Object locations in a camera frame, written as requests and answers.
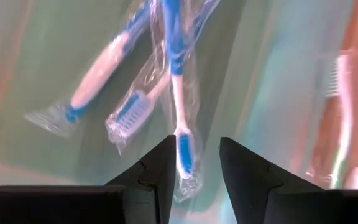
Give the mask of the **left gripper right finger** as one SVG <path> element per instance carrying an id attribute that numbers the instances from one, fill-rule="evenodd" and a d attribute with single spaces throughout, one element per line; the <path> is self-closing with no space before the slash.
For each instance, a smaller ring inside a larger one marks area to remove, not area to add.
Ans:
<path id="1" fill-rule="evenodd" d="M 229 137 L 219 156 L 238 224 L 358 224 L 358 190 L 325 190 Z"/>

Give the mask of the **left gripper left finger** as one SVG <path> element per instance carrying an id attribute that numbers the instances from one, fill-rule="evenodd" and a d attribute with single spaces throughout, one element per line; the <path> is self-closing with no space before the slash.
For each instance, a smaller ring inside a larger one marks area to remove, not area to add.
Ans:
<path id="1" fill-rule="evenodd" d="M 0 224 L 168 224 L 175 175 L 167 136 L 104 185 L 0 186 Z"/>

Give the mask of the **green toothbrush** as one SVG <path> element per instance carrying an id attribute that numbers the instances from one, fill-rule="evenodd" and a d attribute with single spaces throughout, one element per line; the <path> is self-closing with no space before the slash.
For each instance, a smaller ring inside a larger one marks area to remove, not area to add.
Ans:
<path id="1" fill-rule="evenodd" d="M 355 58 L 355 49 L 341 50 L 328 73 L 323 111 L 306 172 L 310 181 L 323 189 L 344 187 L 354 126 L 351 76 Z"/>

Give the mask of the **green translucent plastic bin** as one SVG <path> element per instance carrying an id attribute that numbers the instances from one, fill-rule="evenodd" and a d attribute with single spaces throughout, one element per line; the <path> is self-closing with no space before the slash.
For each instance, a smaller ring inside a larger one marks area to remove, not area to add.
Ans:
<path id="1" fill-rule="evenodd" d="M 70 138 L 24 119 L 71 91 L 105 41 L 119 28 L 128 0 L 0 0 L 0 185 L 103 184 L 150 151 L 168 133 L 157 109 L 133 140 L 135 151 L 119 156 L 104 120 L 151 53 L 145 36 L 112 77 Z M 236 224 L 218 169 L 219 140 L 245 140 L 247 96 L 264 65 L 283 68 L 300 59 L 298 47 L 276 36 L 284 17 L 320 12 L 302 0 L 221 0 L 197 45 L 204 142 L 204 188 L 174 203 L 169 224 Z"/>

